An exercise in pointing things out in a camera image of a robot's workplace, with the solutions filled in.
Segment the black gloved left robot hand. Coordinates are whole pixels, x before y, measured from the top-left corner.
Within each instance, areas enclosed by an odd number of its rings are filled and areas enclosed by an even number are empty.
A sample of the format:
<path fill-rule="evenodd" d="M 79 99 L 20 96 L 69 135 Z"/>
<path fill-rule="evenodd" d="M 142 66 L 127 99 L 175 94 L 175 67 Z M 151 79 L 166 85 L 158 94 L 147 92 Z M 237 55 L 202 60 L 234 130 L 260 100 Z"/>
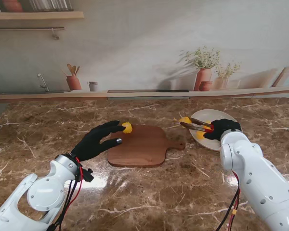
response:
<path fill-rule="evenodd" d="M 121 138 L 106 140 L 102 143 L 100 141 L 111 133 L 123 131 L 124 129 L 125 127 L 119 125 L 119 121 L 117 120 L 99 125 L 91 129 L 82 138 L 72 150 L 71 155 L 76 157 L 80 162 L 95 158 L 100 153 L 120 145 L 122 143 Z"/>

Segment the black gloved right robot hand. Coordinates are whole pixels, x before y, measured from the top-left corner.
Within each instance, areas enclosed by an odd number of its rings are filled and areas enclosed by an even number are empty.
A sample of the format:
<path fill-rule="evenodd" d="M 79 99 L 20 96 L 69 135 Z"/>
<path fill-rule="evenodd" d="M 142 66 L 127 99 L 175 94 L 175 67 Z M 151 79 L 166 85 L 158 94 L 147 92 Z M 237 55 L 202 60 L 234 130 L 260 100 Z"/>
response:
<path fill-rule="evenodd" d="M 242 131 L 241 125 L 238 122 L 229 119 L 214 120 L 211 122 L 211 125 L 213 126 L 213 132 L 204 133 L 203 137 L 205 139 L 220 141 L 222 134 L 227 130 Z"/>

